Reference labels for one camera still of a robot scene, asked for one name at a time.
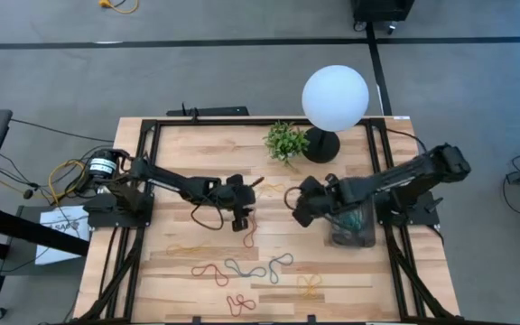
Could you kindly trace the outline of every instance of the green plant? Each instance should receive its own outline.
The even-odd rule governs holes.
[[[289,159],[306,150],[310,143],[304,138],[305,133],[292,123],[276,122],[265,136],[270,157],[290,165]]]

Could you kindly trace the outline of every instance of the white globe lamp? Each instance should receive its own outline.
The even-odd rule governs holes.
[[[310,144],[304,155],[315,163],[327,163],[340,150],[335,132],[354,126],[367,111],[367,84],[347,66],[324,67],[306,82],[302,108],[314,125],[306,133]]]

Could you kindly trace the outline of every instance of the robotic arm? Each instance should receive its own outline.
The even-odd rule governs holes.
[[[306,178],[300,187],[300,198],[292,215],[303,227],[315,218],[332,217],[353,209],[371,196],[392,191],[395,209],[414,204],[419,196],[440,182],[464,180],[470,172],[459,148],[448,144],[434,147],[416,156],[410,162],[368,177],[338,179],[334,174],[326,177],[328,185],[314,177]]]
[[[124,169],[124,162],[131,161],[130,168]],[[151,214],[153,197],[137,189],[138,182],[146,181],[154,186],[178,193],[182,199],[196,206],[192,211],[192,218],[201,226],[213,230],[220,227],[209,227],[193,217],[193,213],[200,206],[211,206],[234,211],[232,229],[240,231],[247,229],[246,217],[251,209],[246,206],[255,203],[253,187],[263,179],[252,185],[245,185],[242,175],[236,174],[227,178],[222,184],[220,178],[213,177],[184,177],[175,172],[167,171],[149,163],[145,158],[131,158],[123,150],[100,150],[92,156],[88,167],[88,186],[98,188],[106,186],[110,194],[99,194],[89,201],[84,209],[90,213],[126,213],[131,215]]]

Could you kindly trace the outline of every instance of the lamp base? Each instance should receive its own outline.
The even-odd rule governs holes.
[[[306,131],[305,138],[311,143],[303,152],[304,156],[314,163],[327,163],[336,157],[340,150],[339,136],[334,132],[322,131],[312,127]]]

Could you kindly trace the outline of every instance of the wooden tabletop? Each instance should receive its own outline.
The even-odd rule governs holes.
[[[135,153],[141,121],[142,118],[120,119],[116,148]],[[413,133],[409,119],[387,117],[386,124],[391,129]],[[263,140],[267,131],[267,126],[242,125],[162,129],[156,160],[160,167],[186,176],[223,179],[241,173],[246,183],[265,177],[256,190],[258,229],[254,246],[246,248],[243,239],[247,231],[232,232],[230,222],[220,231],[207,230],[190,219],[193,206],[175,193],[156,189],[153,220],[144,238],[133,321],[191,321],[192,316],[201,316],[203,321],[306,321],[308,314],[315,314],[318,321],[398,320],[384,231],[376,229],[376,245],[372,248],[335,247],[329,241],[327,221],[318,219],[303,228],[283,204],[282,190],[297,186],[308,175],[323,181],[329,172],[339,177],[372,174],[364,127],[338,132],[341,147],[332,162],[316,164],[296,157],[292,160],[295,170],[268,157]],[[396,134],[389,137],[396,164],[417,154],[413,139]],[[385,168],[379,135],[376,142]],[[224,215],[230,220],[230,213]],[[218,225],[214,209],[202,208],[196,217],[211,226]],[[419,275],[446,309],[458,313],[441,240],[427,227],[409,228]],[[112,228],[93,233],[75,317],[87,311],[98,297],[111,233]],[[177,245],[198,249],[174,251]],[[257,266],[267,268],[272,258],[285,253],[292,254],[294,262],[290,266],[274,265],[278,284],[272,284],[269,276],[239,277],[224,266],[225,259],[234,258],[244,272]],[[107,279],[111,278],[115,259],[113,249]],[[190,273],[192,267],[210,263],[228,276],[226,286],[217,286],[211,269],[199,277]],[[305,294],[308,287],[300,277],[310,280],[315,274],[322,281],[312,294]],[[414,315],[405,276],[404,288],[409,312]],[[238,294],[253,300],[256,307],[252,311],[243,309],[239,317],[233,317],[227,297],[236,299]],[[116,316],[122,315],[124,299],[125,290],[120,290]]]

